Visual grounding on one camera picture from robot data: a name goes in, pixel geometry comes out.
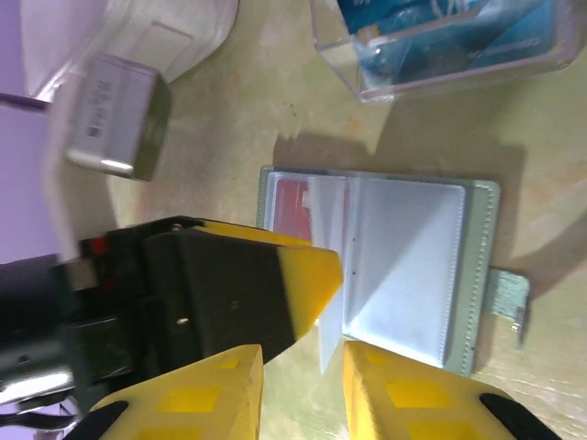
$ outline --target label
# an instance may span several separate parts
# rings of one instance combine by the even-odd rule
[[[101,159],[115,123],[116,103],[121,99],[126,71],[122,66],[97,58],[92,60],[87,74],[77,123],[75,154]]]

